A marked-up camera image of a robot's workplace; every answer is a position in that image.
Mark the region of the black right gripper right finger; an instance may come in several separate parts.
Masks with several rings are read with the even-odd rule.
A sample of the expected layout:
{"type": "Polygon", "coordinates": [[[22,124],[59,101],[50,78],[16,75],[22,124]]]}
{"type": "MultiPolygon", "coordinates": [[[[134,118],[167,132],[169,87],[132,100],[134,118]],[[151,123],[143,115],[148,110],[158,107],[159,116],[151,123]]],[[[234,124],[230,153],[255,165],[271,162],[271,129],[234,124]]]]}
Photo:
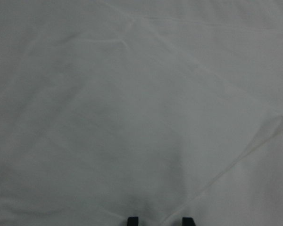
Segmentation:
{"type": "Polygon", "coordinates": [[[182,217],[182,226],[194,226],[194,219],[191,217],[182,217]]]}

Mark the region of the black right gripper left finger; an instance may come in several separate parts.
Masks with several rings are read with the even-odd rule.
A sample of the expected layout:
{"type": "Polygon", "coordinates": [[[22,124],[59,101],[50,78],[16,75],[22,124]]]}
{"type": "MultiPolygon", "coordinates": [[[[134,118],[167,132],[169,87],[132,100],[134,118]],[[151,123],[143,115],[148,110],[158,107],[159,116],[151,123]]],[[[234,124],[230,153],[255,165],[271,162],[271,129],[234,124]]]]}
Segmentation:
{"type": "Polygon", "coordinates": [[[139,225],[139,217],[128,218],[128,226],[138,226],[138,225],[139,225]]]}

